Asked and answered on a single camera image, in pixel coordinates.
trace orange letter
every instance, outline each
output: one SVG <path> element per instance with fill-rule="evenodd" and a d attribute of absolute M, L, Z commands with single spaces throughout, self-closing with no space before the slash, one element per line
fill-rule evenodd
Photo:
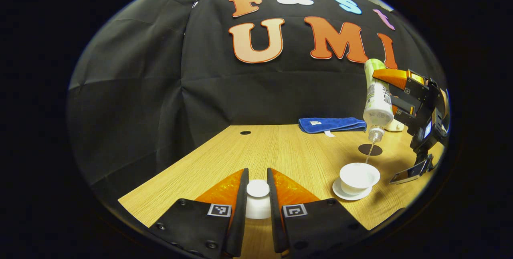
<path fill-rule="evenodd" d="M 389 69 L 397 69 L 396 57 L 394 56 L 394 49 L 392 49 L 392 39 L 385 34 L 380 34 L 379 32 L 378 36 L 381 38 L 381 42 L 385 48 L 385 61 L 383 62 L 385 67 Z"/>
<path fill-rule="evenodd" d="M 267 27 L 269 46 L 263 51 L 255 51 L 251 46 L 251 29 L 253 23 L 243 23 L 230 27 L 229 33 L 233 35 L 233 52 L 235 56 L 246 63 L 263 63 L 277 58 L 282 53 L 283 39 L 281 25 L 285 23 L 283 18 L 271 18 L 260 24 Z"/>
<path fill-rule="evenodd" d="M 233 17 L 236 18 L 238 16 L 243 16 L 244 14 L 249 14 L 253 11 L 257 11 L 258 7 L 251 5 L 251 3 L 260 4 L 262 0 L 230 0 L 233 1 L 235 5 L 235 12 L 233 13 Z"/>
<path fill-rule="evenodd" d="M 365 55 L 363 49 L 362 30 L 358 25 L 350 22 L 342 24 L 340 32 L 337 32 L 333 26 L 324 18 L 317 16 L 307 16 L 305 22 L 312 27 L 315 48 L 310 51 L 310 55 L 316 59 L 331 58 L 331 51 L 328 51 L 328 45 L 331 46 L 337 58 L 341 59 L 346 51 L 346 45 L 349 46 L 347 59 L 352 62 L 365 63 L 369 58 Z"/>

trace towel tag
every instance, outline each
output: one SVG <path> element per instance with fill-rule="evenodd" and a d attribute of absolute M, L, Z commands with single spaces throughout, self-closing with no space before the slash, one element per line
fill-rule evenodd
<path fill-rule="evenodd" d="M 330 131 L 330 130 L 328 130 L 328 131 L 324 131 L 324 133 L 325 133 L 325 134 L 326 134 L 326 136 L 328 136 L 328 137 L 335 137 L 335 135 L 333 135 L 333 134 L 331 133 L 331 131 Z"/>

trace white bottle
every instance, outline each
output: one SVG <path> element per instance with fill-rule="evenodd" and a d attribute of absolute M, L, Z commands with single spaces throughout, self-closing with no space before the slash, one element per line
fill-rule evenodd
<path fill-rule="evenodd" d="M 365 62 L 365 77 L 367 79 L 367 97 L 363 120 L 369 130 L 369 141 L 380 142 L 385 131 L 383 130 L 394 119 L 392 101 L 388 83 L 372 78 L 375 69 L 386 69 L 383 62 L 370 59 Z"/>

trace wooden table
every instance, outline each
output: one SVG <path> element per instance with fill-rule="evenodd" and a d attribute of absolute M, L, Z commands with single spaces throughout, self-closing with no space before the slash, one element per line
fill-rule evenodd
<path fill-rule="evenodd" d="M 241 131 L 251 131 L 241 135 Z M 378 168 L 380 181 L 367 197 L 340 199 L 331 186 L 339 170 L 352 162 L 365 162 L 358 146 L 368 144 L 362 131 L 303 133 L 294 125 L 233 125 L 186 155 L 169 168 L 119 199 L 146 226 L 155 221 L 179 198 L 194 200 L 226 176 L 249 168 L 249 179 L 267 179 L 268 167 L 304 186 L 319 199 L 336 198 L 367 229 L 374 228 L 392 213 L 408 206 L 429 182 L 433 172 L 405 184 L 389 184 L 392 176 L 413 166 L 416 155 L 409 147 L 412 136 L 405 130 L 386 132 L 377 144 L 383 153 L 369 164 Z M 430 151 L 436 164 L 443 153 L 437 143 Z M 274 253 L 271 219 L 246 219 L 241 258 L 280 258 Z"/>

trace blue towel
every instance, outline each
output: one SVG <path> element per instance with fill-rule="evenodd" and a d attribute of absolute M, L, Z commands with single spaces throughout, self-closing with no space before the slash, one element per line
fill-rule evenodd
<path fill-rule="evenodd" d="M 305 133 L 315 134 L 324 131 L 366 131 L 367 124 L 357 118 L 304 118 L 299 119 L 299 128 Z"/>

